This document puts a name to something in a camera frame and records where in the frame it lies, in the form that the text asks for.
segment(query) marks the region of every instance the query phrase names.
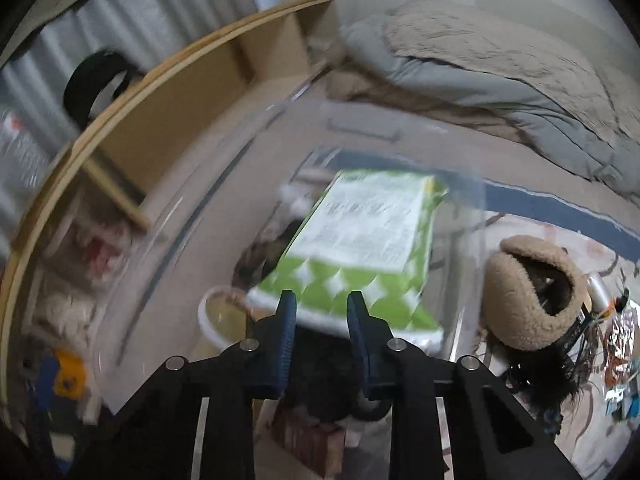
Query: white label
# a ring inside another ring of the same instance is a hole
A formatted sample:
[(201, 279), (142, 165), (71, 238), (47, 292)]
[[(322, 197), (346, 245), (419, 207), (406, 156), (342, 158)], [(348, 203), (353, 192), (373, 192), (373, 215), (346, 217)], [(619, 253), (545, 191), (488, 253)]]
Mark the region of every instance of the white label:
[(414, 244), (428, 176), (339, 176), (287, 254), (341, 267), (400, 272)]

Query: blanket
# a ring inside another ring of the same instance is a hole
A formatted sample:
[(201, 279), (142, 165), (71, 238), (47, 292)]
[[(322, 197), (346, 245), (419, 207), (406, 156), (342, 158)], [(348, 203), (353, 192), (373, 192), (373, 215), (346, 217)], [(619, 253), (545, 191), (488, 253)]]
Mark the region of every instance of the blanket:
[(371, 16), (343, 27), (340, 38), (367, 75), (430, 100), (489, 110), (540, 155), (640, 205), (637, 110), (627, 102), (616, 111), (609, 100), (629, 92), (612, 90), (622, 87), (611, 72), (605, 88), (561, 40), (439, 0)]

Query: silver bolt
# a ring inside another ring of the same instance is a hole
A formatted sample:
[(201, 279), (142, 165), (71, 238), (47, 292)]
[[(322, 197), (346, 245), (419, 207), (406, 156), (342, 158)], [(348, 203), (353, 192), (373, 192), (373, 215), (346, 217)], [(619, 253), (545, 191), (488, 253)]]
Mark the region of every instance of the silver bolt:
[(245, 352), (253, 352), (258, 349), (260, 342), (257, 339), (242, 339), (240, 342), (240, 349)]
[(168, 370), (176, 371), (182, 368), (187, 362), (184, 357), (180, 357), (179, 355), (174, 355), (173, 357), (169, 357), (165, 362), (164, 366), (167, 367)]
[(406, 341), (404, 339), (400, 339), (399, 337), (393, 337), (386, 342), (386, 346), (394, 352), (401, 352), (406, 348)]
[(480, 361), (472, 355), (465, 355), (462, 359), (460, 359), (460, 364), (463, 365), (467, 370), (478, 370), (480, 367)]

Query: transparent plastic bin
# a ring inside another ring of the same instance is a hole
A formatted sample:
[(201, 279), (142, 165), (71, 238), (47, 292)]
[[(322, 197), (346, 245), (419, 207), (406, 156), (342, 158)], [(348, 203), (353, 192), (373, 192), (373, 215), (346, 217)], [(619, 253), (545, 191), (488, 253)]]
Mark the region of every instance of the transparent plastic bin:
[[(102, 306), (92, 368), (106, 404), (116, 412), (165, 359), (192, 355), (202, 339), (197, 312), (206, 291), (231, 285), (242, 250), (278, 216), (286, 225), (281, 184), (341, 169), (420, 171), (447, 183), (423, 305), (444, 329), (438, 355), (469, 353), (482, 292), (484, 183), (474, 162), (456, 153), (459, 130), (374, 105), (311, 98), (267, 104), (245, 118), (203, 152)], [(206, 229), (212, 231), (204, 236)], [(210, 259), (200, 262), (210, 272), (181, 267), (204, 253)]]

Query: beige fuzzy object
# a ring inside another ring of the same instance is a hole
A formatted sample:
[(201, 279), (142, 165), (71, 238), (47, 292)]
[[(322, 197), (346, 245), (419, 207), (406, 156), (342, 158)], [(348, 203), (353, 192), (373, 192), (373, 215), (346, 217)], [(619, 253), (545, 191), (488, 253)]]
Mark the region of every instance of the beige fuzzy object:
[[(561, 248), (540, 238), (518, 235), (503, 240), (500, 248), (502, 252), (486, 263), (484, 320), (491, 332), (512, 348), (534, 351), (549, 346), (574, 323), (586, 295), (586, 280)], [(556, 316), (546, 313), (527, 271), (512, 254), (552, 265), (567, 276), (572, 292), (562, 312)]]

